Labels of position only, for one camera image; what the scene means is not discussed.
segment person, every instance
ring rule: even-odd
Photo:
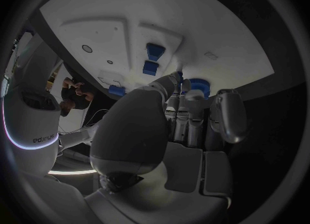
[[[83,82],[74,82],[70,78],[64,79],[61,90],[63,100],[59,104],[61,116],[67,116],[71,109],[86,109],[89,106],[94,98],[94,93],[84,86]]]

